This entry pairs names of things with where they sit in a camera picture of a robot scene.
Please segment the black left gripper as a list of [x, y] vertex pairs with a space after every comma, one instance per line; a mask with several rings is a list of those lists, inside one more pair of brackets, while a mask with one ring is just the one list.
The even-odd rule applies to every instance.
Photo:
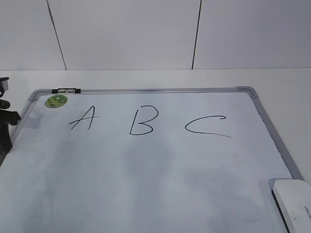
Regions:
[[16, 126], [21, 117], [17, 111], [8, 111], [10, 102], [6, 100], [0, 101], [0, 154], [7, 155], [12, 148], [12, 141], [9, 134], [9, 124]]

